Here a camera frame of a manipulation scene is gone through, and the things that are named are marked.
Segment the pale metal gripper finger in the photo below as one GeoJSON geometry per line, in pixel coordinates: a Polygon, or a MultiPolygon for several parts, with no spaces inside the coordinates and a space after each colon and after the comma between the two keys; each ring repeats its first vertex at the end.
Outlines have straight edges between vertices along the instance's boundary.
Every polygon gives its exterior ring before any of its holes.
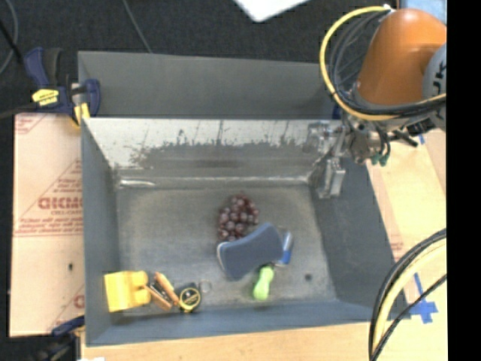
{"type": "Polygon", "coordinates": [[[343,127],[341,122],[316,122],[307,127],[306,152],[328,155],[340,138],[343,127]]]}
{"type": "Polygon", "coordinates": [[[320,199],[337,198],[342,190],[346,170],[341,158],[334,156],[325,159],[321,165],[321,177],[317,188],[320,199]]]}

